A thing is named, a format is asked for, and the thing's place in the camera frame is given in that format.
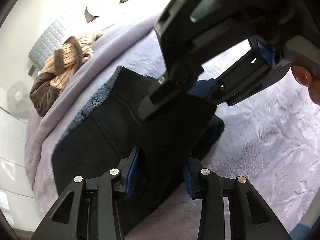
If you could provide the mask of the dark black pants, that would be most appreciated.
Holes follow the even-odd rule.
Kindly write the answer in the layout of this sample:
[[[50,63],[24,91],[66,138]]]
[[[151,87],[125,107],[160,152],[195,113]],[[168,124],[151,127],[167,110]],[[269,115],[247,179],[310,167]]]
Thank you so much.
[[[138,108],[150,85],[150,78],[118,67],[78,112],[52,154],[56,189],[62,193],[74,177],[99,177],[139,148],[135,189],[119,203],[124,233],[177,189],[188,158],[203,159],[224,129],[216,106],[206,100],[213,79],[197,81],[142,120]]]

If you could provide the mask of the blue jeans of person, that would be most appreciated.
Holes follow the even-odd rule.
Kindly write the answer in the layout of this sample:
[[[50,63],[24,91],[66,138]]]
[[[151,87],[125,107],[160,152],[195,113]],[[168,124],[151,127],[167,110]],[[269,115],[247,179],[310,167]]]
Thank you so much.
[[[304,240],[304,238],[309,234],[310,231],[311,228],[309,226],[298,223],[290,232],[290,237],[292,240]]]

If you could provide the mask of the lavender bed blanket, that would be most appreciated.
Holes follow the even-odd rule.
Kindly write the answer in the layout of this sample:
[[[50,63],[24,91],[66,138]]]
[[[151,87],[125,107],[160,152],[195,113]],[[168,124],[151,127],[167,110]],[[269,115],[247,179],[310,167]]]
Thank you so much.
[[[89,23],[102,38],[49,112],[29,116],[25,172],[41,215],[57,199],[53,150],[80,109],[119,65],[159,76],[164,61],[153,24],[169,0],[131,0]],[[240,104],[219,107],[225,131],[204,158],[218,174],[247,175],[287,230],[310,226],[307,209],[319,188],[319,107],[291,74]]]

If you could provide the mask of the white wardrobe with drawers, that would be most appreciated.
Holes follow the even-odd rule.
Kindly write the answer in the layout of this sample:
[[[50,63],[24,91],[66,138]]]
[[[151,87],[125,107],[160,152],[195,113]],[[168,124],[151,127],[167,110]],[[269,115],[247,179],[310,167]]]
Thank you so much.
[[[24,169],[27,124],[1,110],[1,211],[19,230],[35,231],[41,221]]]

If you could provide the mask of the white round pillow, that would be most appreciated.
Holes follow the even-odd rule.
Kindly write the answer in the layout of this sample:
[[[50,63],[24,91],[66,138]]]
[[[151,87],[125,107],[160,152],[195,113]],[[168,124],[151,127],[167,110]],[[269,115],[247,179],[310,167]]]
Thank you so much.
[[[12,115],[22,115],[32,107],[28,86],[22,81],[13,83],[7,91],[8,112]]]

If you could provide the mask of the brown striped plush garment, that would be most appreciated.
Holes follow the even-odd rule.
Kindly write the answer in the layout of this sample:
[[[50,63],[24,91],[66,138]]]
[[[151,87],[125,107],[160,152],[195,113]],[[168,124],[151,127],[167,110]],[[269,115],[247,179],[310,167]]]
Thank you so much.
[[[71,36],[46,60],[29,94],[40,117],[47,114],[74,74],[93,56],[93,43],[101,36]]]

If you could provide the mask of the grey quilted headboard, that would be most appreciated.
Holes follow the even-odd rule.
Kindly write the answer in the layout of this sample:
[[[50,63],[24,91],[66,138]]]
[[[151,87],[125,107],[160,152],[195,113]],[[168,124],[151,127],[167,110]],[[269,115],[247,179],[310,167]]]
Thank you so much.
[[[47,59],[65,42],[68,35],[67,22],[59,17],[54,20],[35,42],[28,57],[41,70]]]

